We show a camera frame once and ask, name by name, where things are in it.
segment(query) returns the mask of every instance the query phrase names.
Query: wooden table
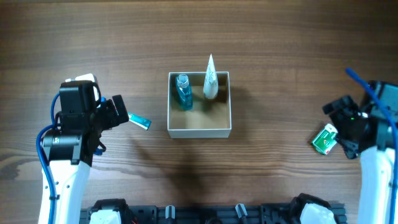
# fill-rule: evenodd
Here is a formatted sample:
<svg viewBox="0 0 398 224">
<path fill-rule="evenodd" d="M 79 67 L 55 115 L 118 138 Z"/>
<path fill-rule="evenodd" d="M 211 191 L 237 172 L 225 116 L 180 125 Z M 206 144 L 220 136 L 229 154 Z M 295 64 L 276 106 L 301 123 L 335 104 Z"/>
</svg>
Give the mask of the wooden table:
<svg viewBox="0 0 398 224">
<path fill-rule="evenodd" d="M 82 207 L 259 205 L 301 192 L 346 204 L 356 223 L 361 172 L 340 147 L 309 141 L 322 106 L 362 89 L 344 73 L 398 82 L 398 4 L 357 1 L 151 1 L 0 5 L 0 222 L 36 223 L 37 133 L 66 78 L 93 73 L 104 96 L 152 120 L 103 133 Z M 231 77 L 229 139 L 170 139 L 169 72 Z"/>
</svg>

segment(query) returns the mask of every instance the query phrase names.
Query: green package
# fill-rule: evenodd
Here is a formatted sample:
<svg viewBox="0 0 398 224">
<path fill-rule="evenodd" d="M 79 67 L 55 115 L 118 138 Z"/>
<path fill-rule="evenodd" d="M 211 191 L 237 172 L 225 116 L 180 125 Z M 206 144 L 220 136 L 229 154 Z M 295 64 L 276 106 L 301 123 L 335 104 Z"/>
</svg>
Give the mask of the green package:
<svg viewBox="0 0 398 224">
<path fill-rule="evenodd" d="M 337 143 L 337 134 L 337 129 L 327 124 L 312 141 L 312 145 L 320 154 L 327 155 Z"/>
</svg>

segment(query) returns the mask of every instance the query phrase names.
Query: blue bottle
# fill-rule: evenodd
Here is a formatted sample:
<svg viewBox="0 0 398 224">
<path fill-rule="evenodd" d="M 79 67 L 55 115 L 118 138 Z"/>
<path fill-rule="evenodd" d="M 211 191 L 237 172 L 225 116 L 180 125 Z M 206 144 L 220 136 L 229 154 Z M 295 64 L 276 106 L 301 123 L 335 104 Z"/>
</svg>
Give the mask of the blue bottle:
<svg viewBox="0 0 398 224">
<path fill-rule="evenodd" d="M 192 89 L 187 75 L 181 74 L 177 76 L 175 78 L 175 86 L 177 87 L 182 109 L 191 110 L 193 108 Z"/>
</svg>

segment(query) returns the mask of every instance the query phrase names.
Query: box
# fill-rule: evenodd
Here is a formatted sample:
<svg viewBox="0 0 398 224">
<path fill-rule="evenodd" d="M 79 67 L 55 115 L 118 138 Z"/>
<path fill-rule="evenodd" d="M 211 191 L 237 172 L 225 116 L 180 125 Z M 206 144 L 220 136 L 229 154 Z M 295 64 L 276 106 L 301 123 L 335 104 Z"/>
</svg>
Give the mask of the box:
<svg viewBox="0 0 398 224">
<path fill-rule="evenodd" d="M 186 74 L 192 87 L 193 109 L 181 108 L 175 77 Z M 170 72 L 167 99 L 167 130 L 171 138 L 228 138 L 231 129 L 231 93 L 229 73 L 217 72 L 218 94 L 205 100 L 203 84 L 206 72 Z"/>
</svg>

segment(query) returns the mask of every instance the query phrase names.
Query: table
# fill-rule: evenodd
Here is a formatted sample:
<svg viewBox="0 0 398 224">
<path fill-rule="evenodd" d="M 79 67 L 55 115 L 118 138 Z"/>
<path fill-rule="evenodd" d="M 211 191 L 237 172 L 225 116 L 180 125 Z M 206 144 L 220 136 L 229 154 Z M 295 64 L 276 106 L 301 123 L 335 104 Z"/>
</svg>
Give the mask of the table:
<svg viewBox="0 0 398 224">
<path fill-rule="evenodd" d="M 36 223 L 42 196 L 37 133 L 66 78 L 97 76 L 104 96 L 149 118 L 103 133 L 82 207 L 259 205 L 304 192 L 358 216 L 361 172 L 341 148 L 308 143 L 322 106 L 362 89 L 344 73 L 398 82 L 397 3 L 133 1 L 0 5 L 0 222 Z M 231 77 L 229 139 L 170 139 L 169 72 Z"/>
</svg>

